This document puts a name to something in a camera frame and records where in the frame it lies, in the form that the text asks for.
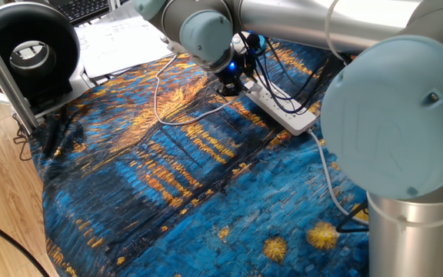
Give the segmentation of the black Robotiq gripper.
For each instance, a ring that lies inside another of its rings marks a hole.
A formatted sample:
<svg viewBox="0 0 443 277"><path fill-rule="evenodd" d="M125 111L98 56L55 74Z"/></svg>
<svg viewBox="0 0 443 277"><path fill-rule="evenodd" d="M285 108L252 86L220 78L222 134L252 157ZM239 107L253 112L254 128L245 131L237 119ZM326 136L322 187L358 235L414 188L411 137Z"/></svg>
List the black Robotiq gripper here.
<svg viewBox="0 0 443 277"><path fill-rule="evenodd" d="M257 91L258 81L253 76L255 66L253 54L235 52L228 65L220 71L223 84L217 88L217 93L223 97L237 96L243 86L247 92Z"/></svg>

